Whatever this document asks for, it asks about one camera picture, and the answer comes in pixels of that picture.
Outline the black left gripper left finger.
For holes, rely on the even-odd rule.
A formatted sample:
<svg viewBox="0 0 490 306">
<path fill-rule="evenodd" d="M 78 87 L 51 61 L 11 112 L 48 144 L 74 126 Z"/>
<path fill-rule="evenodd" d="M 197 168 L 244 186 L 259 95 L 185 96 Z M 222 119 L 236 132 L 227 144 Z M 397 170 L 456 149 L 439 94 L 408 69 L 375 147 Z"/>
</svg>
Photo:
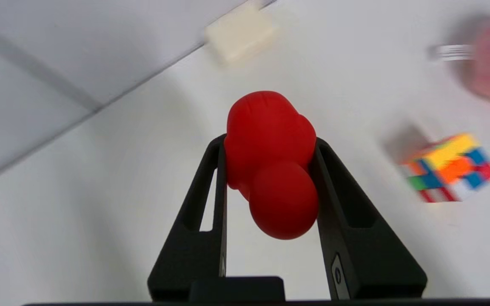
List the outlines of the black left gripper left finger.
<svg viewBox="0 0 490 306">
<path fill-rule="evenodd" d="M 148 292 L 154 302 L 187 301 L 194 282 L 226 276 L 225 136 L 214 138 L 206 148 L 148 277 Z M 200 231 L 213 178 L 216 183 L 212 229 Z"/>
</svg>

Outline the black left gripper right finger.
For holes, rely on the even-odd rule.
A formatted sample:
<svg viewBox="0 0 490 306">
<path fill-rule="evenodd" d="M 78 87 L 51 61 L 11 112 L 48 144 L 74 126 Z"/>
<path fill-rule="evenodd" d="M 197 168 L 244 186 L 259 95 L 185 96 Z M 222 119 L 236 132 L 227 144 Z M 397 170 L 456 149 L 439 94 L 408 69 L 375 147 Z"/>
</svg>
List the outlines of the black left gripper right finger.
<svg viewBox="0 0 490 306">
<path fill-rule="evenodd" d="M 421 298 L 427 275 L 330 145 L 317 138 L 309 164 L 332 300 Z"/>
</svg>

